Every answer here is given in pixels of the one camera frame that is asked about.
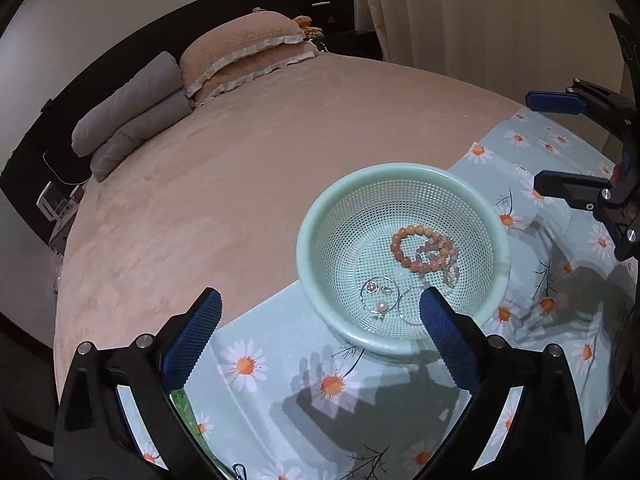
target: nightstand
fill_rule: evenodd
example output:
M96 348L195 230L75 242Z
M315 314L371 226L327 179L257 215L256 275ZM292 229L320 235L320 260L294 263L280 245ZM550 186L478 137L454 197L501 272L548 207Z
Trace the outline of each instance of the nightstand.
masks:
M382 49L375 32L349 30L327 34L321 40L312 40L318 50L343 56L366 57L382 61Z

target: daisy print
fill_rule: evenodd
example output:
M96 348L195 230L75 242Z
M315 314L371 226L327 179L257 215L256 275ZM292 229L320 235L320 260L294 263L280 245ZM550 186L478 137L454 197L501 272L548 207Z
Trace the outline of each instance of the daisy print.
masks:
M601 258L610 258L613 252L613 240L609 236L604 225L596 223L591 228L590 234L591 249L598 253Z
M402 454L402 464L412 477L417 475L431 459L438 448L436 441L430 438L427 442L421 440L412 444Z
M557 149L557 148L555 148L555 147L553 146L553 144L551 144L551 143L546 139L546 137L545 137L544 139L540 139L538 142L539 142L539 143L540 143L540 145L545 149L545 151L546 151L547 153L553 153L554 155L558 155L558 154L559 154L558 149Z
M495 425L494 432L489 439L490 446L502 445L507 433L509 433L509 430L511 429L511 425L513 424L513 417L516 415L521 394L521 389L512 389L509 392L507 400L504 403L504 408L502 409L502 414L500 414L498 423Z
M482 331L487 334L498 334L507 341L512 342L517 327L520 324L522 309L515 303L502 300L492 316L482 326Z
M524 218L516 215L511 208L496 206L496 212L500 222L506 229L524 229Z
M364 386L358 380L358 372L353 369L354 366L325 362L316 370L305 374L303 387L309 388L311 405L316 410L331 418L335 418L340 409L354 412L358 394Z
M213 430L213 424L209 423L209 417L201 413L200 416L196 417L196 424L198 425L198 433L206 440L209 440L209 431Z
M562 135L556 135L555 137L553 137L553 140L556 144L558 144L558 146L569 146L571 144L571 141Z
M533 200L533 203L537 206L542 206L545 205L546 203L548 203L550 200L548 197L544 196L544 195L540 195L540 193L538 193L534 188L533 188L533 179L529 179L529 180L523 180L522 181L522 185L525 187L524 190L522 190L522 194L524 196L526 196L527 198L529 198L530 200Z
M531 178L531 174L529 173L529 170L527 168L525 168L524 166L521 166L519 164L516 164L515 167L516 167L516 171L518 172L518 174L521 177L524 177L524 178L527 178L527 179Z
M638 261L635 258L629 258L625 262L626 270L631 274L631 278L637 282L638 281Z
M511 187L509 187L508 195L500 196L500 200L495 204L495 211L498 213L498 218L506 229L522 229L524 227L524 219L522 216L516 215L513 211Z
M146 442L140 447L140 453L142 453L142 458L144 458L147 462L151 462L152 464L159 464L160 454L151 442Z
M526 148L527 146L529 146L529 141L525 139L522 134L518 134L513 131L506 132L504 134L504 138L509 139L509 142L511 144L514 144L515 146L520 146L521 148Z
M532 330L533 327L548 325L558 320L558 311L569 305L569 295L566 292L553 292L539 298L533 304L529 319L525 322L525 328Z
M570 274L572 274L575 270L575 264L569 261L560 262L556 265L556 275L561 276L562 278L566 278Z
M484 147L482 144L474 142L465 153L464 158L472 160L474 163L482 162L485 164L489 158L493 158L494 152Z
M266 381L264 374L268 368L264 365L267 361L262 356L262 350L254 351L254 340L244 344L244 341L236 341L233 346L220 355L228 364L218 365L218 372L225 377L238 392L246 389L254 394L258 391L255 380Z
M285 469L284 466L278 462L273 468L263 469L260 473L260 480L303 480L304 477L300 476L302 470L299 467L290 467Z
M574 357L575 370L580 375L586 375L589 370L596 367L594 339L574 343L571 355Z

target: floral tablecloth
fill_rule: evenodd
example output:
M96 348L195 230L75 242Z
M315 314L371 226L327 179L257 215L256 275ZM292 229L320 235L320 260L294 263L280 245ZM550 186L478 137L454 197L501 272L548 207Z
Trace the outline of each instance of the floral tablecloth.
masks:
M610 399L613 343L638 269L615 260L590 213L540 196L533 175L608 177L612 169L579 137L524 108L450 168L495 204L509 235L508 290L482 329L519 348L564 348L585 438ZM411 479L468 400L442 360L391 361L337 338L298 282L217 330L184 392L174 401L198 441L228 466L242 463L249 480ZM130 392L120 393L141 452L162 465ZM519 397L514 388L478 465L495 457Z

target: light green basket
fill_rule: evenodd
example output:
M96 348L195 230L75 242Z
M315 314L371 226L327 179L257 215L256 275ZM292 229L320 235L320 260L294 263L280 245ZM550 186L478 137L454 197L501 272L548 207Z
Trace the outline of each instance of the light green basket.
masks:
M511 268L509 244L495 209L473 187L447 171L420 164L382 164L356 171L325 190L309 209L296 247L300 283L318 314L339 336L369 351L414 356L434 345L419 324L417 294L408 294L384 319L363 307L362 285L388 276L400 292L420 285L389 249L401 227L425 225L451 237L460 252L452 289L442 272L428 281L453 309L481 326L498 307ZM402 250L414 259L425 238ZM409 324L401 319L417 321Z

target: black headboard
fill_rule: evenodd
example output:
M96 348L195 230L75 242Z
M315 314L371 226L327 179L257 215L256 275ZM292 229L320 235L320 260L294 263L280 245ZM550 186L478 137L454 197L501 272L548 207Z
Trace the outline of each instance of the black headboard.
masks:
M318 2L330 4L312 6ZM179 59L202 34L248 14L254 7L276 10L291 18L306 14L313 19L313 25L322 27L327 34L354 29L353 0L197 0L131 34L91 63L44 106L0 174L0 189L40 238L48 242L54 227L36 207L40 192L49 181L63 192L72 189L55 177L42 155L47 152L47 161L67 182L87 179L90 157L78 158L71 149L71 132L84 114L159 52L167 50Z

